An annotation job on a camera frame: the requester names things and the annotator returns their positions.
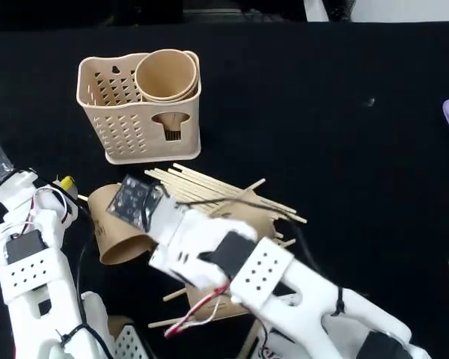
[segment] cardboard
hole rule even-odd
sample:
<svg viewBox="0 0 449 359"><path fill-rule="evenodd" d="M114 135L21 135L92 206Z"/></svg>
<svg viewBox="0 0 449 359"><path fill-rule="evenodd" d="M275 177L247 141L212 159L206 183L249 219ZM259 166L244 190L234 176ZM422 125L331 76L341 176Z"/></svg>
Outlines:
<svg viewBox="0 0 449 359"><path fill-rule="evenodd" d="M118 192L120 185L105 185L88 197L88 207L95 223L95 236L100 250L100 262L113 265L136 258L152 247L153 240L107 213L106 208Z"/></svg>

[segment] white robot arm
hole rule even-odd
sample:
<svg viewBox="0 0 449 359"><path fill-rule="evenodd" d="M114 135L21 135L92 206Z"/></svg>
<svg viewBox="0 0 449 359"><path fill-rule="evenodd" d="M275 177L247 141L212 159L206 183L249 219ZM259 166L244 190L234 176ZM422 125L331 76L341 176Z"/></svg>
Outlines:
<svg viewBox="0 0 449 359"><path fill-rule="evenodd" d="M78 208L56 188L36 188L36 179L33 171L13 170L0 148L0 203L8 210L0 224L0 284L15 358L106 358L89 331L66 338L83 323L70 267L60 250ZM86 292L82 300L89 327L114 351L101 298Z"/></svg>
<svg viewBox="0 0 449 359"><path fill-rule="evenodd" d="M106 310L94 293L82 295L86 320L105 344L98 345L83 330L71 340L63 337L83 323L70 267L60 251L76 206L57 199L50 188L35 188L33 171L11 173L6 158L0 164L0 202L8 210L0 224L0 283L16 359L113 358ZM270 239L258 241L244 222L208 218L131 177L123 181L109 212L158 243L151 266L199 289L216 289L217 295L226 290L233 301L290 338L304 359L430 358L409 343L411 331L401 321L352 290L335 286ZM273 295L280 282L296 291L299 300L293 305ZM51 308L42 313L40 305L46 301ZM352 327L343 327L340 343L331 339L336 330L326 328L323 318L333 313L371 330L354 352L342 349L356 346Z"/></svg>
<svg viewBox="0 0 449 359"><path fill-rule="evenodd" d="M401 321L358 293L334 285L271 239L258 241L255 230L244 222L208 218L130 177L109 212L159 244L151 266L199 289L229 283L232 301L298 343L304 358L349 358L323 327L324 316L333 313L371 330L359 359L430 358L410 344L411 331ZM291 306L273 295L280 282L298 294L299 302Z"/></svg>

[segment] wooden stick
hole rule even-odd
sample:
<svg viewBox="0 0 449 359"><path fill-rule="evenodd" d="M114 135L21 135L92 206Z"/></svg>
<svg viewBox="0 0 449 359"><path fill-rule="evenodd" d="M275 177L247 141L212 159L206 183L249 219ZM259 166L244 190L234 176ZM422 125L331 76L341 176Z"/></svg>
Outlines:
<svg viewBox="0 0 449 359"><path fill-rule="evenodd" d="M218 180L218 179L216 179L216 178L207 176L206 174L202 174L202 173L197 172L197 171L194 171L194 170L192 170L192 169L190 169L190 168L186 168L185 166L182 166L182 165L180 165L180 164L178 164L178 163L174 163L174 164L173 164L173 167L178 168L178 169L181 170L182 172L184 172L184 173L186 173L186 174L189 174L189 175L192 176L192 177L198 177L198 178L201 178L201 179L203 179L203 180L205 180L205 181L208 181L208 182L214 182L214 183L216 183L217 185L220 185L220 186L223 186L223 187L227 188L228 191L233 191L233 192L235 192L235 193L236 193L236 192L239 192L239 191L242 191L241 188L235 187L235 186L233 186L233 185L229 185L229 184L227 184L227 183L225 183L225 182L222 182L222 181L220 181L220 180ZM292 208L290 208L290 207L288 207L288 206L285 206L284 204L280 204L280 203L274 202L274 201L272 201L272 200L268 200L268 199L266 199L266 198L264 198L264 197L260 197L260 199L261 199L263 202L265 202L265 203L267 203L267 204L269 204L269 205L271 205L271 206L278 207L279 209L283 209L283 210L286 211L286 212L296 213L296 210L295 210L295 209L292 209Z"/></svg>
<svg viewBox="0 0 449 359"><path fill-rule="evenodd" d="M214 197L224 197L224 196L232 196L236 192L228 191L226 188L222 188L218 185L209 184L208 182L204 182L199 178L191 177L183 172L178 172L173 168L169 168L168 172L170 174L175 175L187 182L193 183L194 185L199 185L201 188L205 188L205 190L211 191Z"/></svg>
<svg viewBox="0 0 449 359"><path fill-rule="evenodd" d="M290 239L289 241L285 241L281 244L282 248L289 247L290 245L294 245L296 243L295 239Z"/></svg>
<svg viewBox="0 0 449 359"><path fill-rule="evenodd" d="M163 301L170 301L171 299L175 299L183 294L186 294L186 288L183 288L183 289L177 290L176 292L173 292L171 294L165 295L163 297Z"/></svg>
<svg viewBox="0 0 449 359"><path fill-rule="evenodd" d="M166 325L173 325L178 323L181 320L181 318L174 318L174 319L167 319L167 320L162 320L161 322L154 322L154 323L150 323L148 324L149 328L159 328L159 327L165 327ZM187 320L187 322L189 322L190 320L195 320L194 316L190 316Z"/></svg>

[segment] beige plastic basket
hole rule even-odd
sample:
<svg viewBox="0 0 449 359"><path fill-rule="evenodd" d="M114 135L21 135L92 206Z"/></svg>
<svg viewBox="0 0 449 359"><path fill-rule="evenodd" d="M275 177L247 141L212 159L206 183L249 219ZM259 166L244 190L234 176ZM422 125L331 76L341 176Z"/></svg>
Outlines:
<svg viewBox="0 0 449 359"><path fill-rule="evenodd" d="M186 51L198 68L198 56ZM196 93L176 103L146 102L135 84L135 69L147 53L120 58L86 58L79 65L76 101L85 110L114 165L193 159L201 151ZM158 114L181 113L180 131L168 131Z"/></svg>

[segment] black surface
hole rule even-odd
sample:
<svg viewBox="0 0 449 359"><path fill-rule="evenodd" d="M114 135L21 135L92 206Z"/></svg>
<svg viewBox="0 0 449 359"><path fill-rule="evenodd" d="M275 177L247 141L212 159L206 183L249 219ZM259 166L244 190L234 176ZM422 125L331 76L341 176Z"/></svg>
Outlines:
<svg viewBox="0 0 449 359"><path fill-rule="evenodd" d="M412 356L394 338L371 331L357 359L412 359Z"/></svg>
<svg viewBox="0 0 449 359"><path fill-rule="evenodd" d="M108 164L75 100L83 58L159 48L201 59L203 150L185 165L241 187L265 177L261 195L309 219L311 250L330 278L402 319L434 358L449 358L449 24L0 34L0 142L9 158L48 178L72 174L83 194L169 167ZM87 235L86 221L67 231L73 268ZM222 320L167 341L145 327L185 313L184 298L160 299L179 284L144 257L105 267L95 252L83 269L84 288L110 313L131 316L161 358L230 357L252 322ZM0 358L11 353L0 293Z"/></svg>

